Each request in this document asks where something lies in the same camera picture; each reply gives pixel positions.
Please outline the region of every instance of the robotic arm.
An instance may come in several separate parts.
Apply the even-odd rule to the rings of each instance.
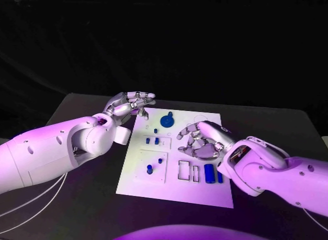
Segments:
[[[147,92],[121,92],[102,113],[34,129],[0,145],[0,194],[40,184],[102,155],[112,143],[127,144],[131,131],[121,127],[131,115],[148,119]]]
[[[217,171],[249,195],[269,190],[293,206],[328,217],[328,162],[289,157],[280,148],[252,136],[236,140],[230,131],[210,121],[190,125],[177,139],[188,134],[187,147],[178,150],[203,161],[221,155]],[[194,141],[201,148],[191,147]]]

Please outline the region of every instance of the white board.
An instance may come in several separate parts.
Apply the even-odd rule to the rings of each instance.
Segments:
[[[187,146],[188,140],[188,135],[183,140],[177,139],[180,131],[190,124],[204,120],[221,125],[220,114],[157,108],[145,110],[150,119],[137,117],[116,194],[233,208],[230,180],[223,176],[223,183],[217,182],[216,167],[221,158],[201,161],[177,150],[178,147]],[[168,112],[173,112],[174,125],[165,128],[160,124],[160,119],[168,115]],[[180,161],[184,179],[178,179]],[[213,184],[206,183],[204,180],[204,164],[214,165],[216,183]],[[152,166],[151,174],[147,173],[147,165]],[[193,176],[197,176],[194,166],[198,167],[198,182],[193,180]]]

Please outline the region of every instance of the blue object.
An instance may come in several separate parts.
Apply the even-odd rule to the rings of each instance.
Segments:
[[[151,174],[151,173],[152,173],[152,166],[148,165],[148,166],[147,166],[147,174]]]
[[[173,127],[174,125],[173,112],[168,112],[168,115],[161,117],[160,124],[164,128]]]
[[[220,172],[217,172],[217,182],[223,183],[223,174]]]
[[[214,165],[206,164],[204,165],[204,176],[206,176],[206,182],[209,184],[216,183],[216,173],[214,173]]]

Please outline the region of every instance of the black table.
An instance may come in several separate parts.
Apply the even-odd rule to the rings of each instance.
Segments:
[[[69,94],[47,124],[92,116],[104,110],[108,100],[108,96]],[[328,161],[328,149],[308,115],[299,110],[164,100],[157,100],[150,107],[220,113],[223,125],[240,137],[256,136],[292,156]],[[132,129],[134,122],[132,117],[124,127]],[[115,194],[127,148],[115,143],[104,156],[69,172],[62,191],[46,210],[0,237],[10,240],[99,240],[154,226],[196,224],[234,229],[269,239],[328,239],[328,233],[302,209],[272,192],[249,196],[233,182],[234,209]],[[0,195],[0,213],[30,200],[55,181]],[[56,189],[0,219],[0,231],[34,215]],[[328,227],[328,218],[314,216]]]

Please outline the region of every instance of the white cable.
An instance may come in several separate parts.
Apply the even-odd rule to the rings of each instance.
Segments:
[[[11,231],[13,229],[16,229],[19,226],[22,226],[23,224],[26,224],[26,223],[40,214],[40,212],[45,210],[45,208],[49,206],[49,204],[52,203],[52,201],[55,200],[55,198],[56,198],[56,196],[58,196],[58,193],[59,193],[59,191],[60,191],[60,189],[62,189],[62,186],[63,186],[63,184],[65,184],[65,179],[63,179],[63,182],[62,182],[60,187],[59,187],[59,189],[58,189],[58,192],[56,192],[53,198],[50,199],[49,203],[46,204],[46,206],[43,207],[43,209],[42,209],[22,224],[19,224],[19,225],[17,225],[16,227],[13,227],[11,229],[0,232],[0,234],[4,234],[6,232],[9,232],[9,231]]]
[[[32,203],[37,198],[40,198],[43,196],[43,194],[47,193],[47,191],[56,186],[56,184],[59,183],[59,181],[63,179],[65,175],[60,176],[59,180],[56,181],[56,183],[52,185],[52,187],[34,198],[32,199],[29,202],[26,202],[24,204],[22,204],[20,206],[17,206],[14,209],[11,209],[10,211],[7,211],[6,213],[0,214],[0,217],[3,217],[6,214],[11,213],[13,211],[16,211],[17,209],[20,209],[22,207],[24,207],[29,203]]]
[[[305,213],[308,214],[309,218],[314,220],[314,222],[328,231],[328,229],[322,226],[322,224],[315,220],[315,218],[311,216],[311,214],[308,213],[308,211],[303,208]]]

